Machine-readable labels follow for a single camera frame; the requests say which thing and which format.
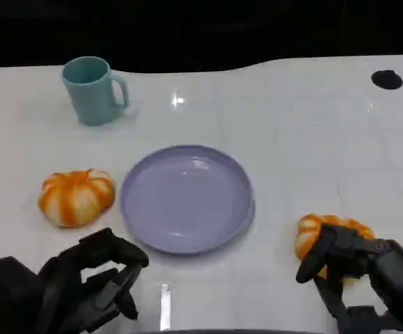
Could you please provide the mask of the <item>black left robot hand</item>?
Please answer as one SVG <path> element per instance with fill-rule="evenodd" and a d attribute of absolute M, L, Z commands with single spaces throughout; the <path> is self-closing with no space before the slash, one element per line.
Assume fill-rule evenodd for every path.
<path fill-rule="evenodd" d="M 136 321 L 130 289 L 148 256 L 105 228 L 79 240 L 39 272 L 45 293 L 38 333 L 92 333 L 119 315 Z"/>

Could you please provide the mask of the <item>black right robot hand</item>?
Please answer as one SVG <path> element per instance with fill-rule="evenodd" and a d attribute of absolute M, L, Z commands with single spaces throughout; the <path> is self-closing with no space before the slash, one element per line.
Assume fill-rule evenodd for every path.
<path fill-rule="evenodd" d="M 363 276 L 388 308 L 383 315 L 372 306 L 343 303 L 343 280 Z M 392 239 L 366 239 L 355 229 L 325 223 L 296 280 L 314 281 L 339 333 L 403 331 L 403 248 Z"/>

